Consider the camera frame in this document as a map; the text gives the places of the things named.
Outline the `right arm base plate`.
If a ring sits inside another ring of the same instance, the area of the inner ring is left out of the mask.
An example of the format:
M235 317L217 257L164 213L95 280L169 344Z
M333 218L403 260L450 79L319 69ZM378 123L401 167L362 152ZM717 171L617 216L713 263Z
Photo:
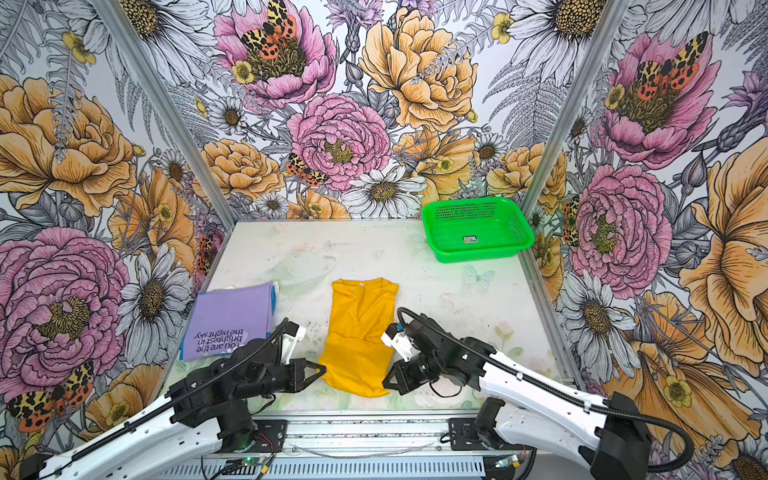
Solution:
M449 418L448 432L439 439L441 444L448 444L452 451L518 451L525 449L521 444L510 444L490 430L479 430L475 420L470 418Z

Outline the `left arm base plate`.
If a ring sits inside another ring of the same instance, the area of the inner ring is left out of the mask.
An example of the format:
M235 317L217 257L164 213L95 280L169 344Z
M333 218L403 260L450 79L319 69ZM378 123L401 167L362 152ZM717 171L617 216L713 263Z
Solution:
M227 433L218 453L280 453L287 436L286 420L255 420Z

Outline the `yellow t-shirt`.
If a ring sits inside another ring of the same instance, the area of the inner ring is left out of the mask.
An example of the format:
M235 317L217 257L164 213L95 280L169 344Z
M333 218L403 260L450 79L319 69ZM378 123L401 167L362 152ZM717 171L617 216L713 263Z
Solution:
M319 363L332 388L363 398L389 394L382 386L394 349L381 336L394 320L399 286L386 279L332 283L328 335Z

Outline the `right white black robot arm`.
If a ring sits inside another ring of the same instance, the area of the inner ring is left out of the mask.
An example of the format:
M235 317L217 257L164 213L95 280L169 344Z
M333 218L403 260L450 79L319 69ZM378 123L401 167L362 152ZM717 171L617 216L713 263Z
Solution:
M643 479L651 435L635 420L596 412L608 400L553 381L472 337L461 340L429 329L406 333L390 325L383 344L400 356L382 385L405 395L442 377L484 396L472 425L456 427L489 450L525 446L566 458L595 479Z

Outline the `green plastic basket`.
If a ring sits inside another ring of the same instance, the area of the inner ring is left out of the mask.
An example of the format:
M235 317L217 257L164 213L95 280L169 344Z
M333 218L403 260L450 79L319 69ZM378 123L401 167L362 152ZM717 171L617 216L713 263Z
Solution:
M521 209L504 197L434 202L422 208L421 219L441 263L513 257L535 241Z

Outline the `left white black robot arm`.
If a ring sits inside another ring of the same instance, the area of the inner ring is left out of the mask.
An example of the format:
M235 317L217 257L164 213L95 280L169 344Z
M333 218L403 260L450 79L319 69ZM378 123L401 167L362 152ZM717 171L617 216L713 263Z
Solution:
M299 393L327 369L304 358L283 362L273 347L197 369L165 397L107 433L58 455L22 461L22 479L143 479L192 457L242 453L263 441L253 397Z

